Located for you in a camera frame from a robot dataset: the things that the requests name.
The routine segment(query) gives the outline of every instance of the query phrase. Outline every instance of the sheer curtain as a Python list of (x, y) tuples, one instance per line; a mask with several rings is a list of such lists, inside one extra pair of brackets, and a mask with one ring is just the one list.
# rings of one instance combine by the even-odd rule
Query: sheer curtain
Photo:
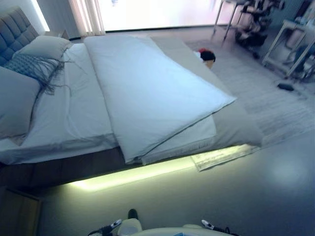
[(80, 36), (104, 35), (99, 0), (69, 0)]

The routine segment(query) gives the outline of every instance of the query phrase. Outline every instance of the folded comforter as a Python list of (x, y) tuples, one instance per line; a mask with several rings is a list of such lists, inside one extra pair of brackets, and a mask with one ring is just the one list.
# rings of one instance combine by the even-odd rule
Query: folded comforter
[(127, 163), (235, 100), (138, 38), (84, 43)]

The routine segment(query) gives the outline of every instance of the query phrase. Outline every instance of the gray pillow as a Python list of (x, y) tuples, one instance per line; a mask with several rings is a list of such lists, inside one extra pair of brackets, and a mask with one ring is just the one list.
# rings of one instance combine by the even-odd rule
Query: gray pillow
[(64, 51), (71, 47), (69, 40), (53, 36), (38, 36), (30, 44), (17, 51), (17, 54), (26, 54), (35, 57), (60, 60)]
[(38, 81), (0, 66), (0, 139), (22, 144), (30, 128)]

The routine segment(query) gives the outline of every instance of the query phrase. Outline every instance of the gray floor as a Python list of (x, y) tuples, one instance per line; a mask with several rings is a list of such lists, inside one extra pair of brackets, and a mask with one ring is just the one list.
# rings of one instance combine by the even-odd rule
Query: gray floor
[[(209, 39), (211, 29), (134, 34), (195, 41)], [(221, 36), (213, 41), (221, 43)], [(258, 63), (232, 37), (223, 47)], [(200, 173), (189, 167), (92, 192), (73, 185), (38, 190), (33, 194), (44, 200), (38, 235), (86, 235), (136, 208), (144, 229), (199, 224), (204, 218), (243, 236), (313, 236), (314, 153), (315, 133), (309, 132)]]

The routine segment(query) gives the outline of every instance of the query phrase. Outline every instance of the upholstered headboard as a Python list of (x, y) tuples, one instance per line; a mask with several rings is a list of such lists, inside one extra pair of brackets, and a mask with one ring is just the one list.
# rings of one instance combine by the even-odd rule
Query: upholstered headboard
[(24, 12), (18, 6), (0, 13), (0, 65), (38, 36)]

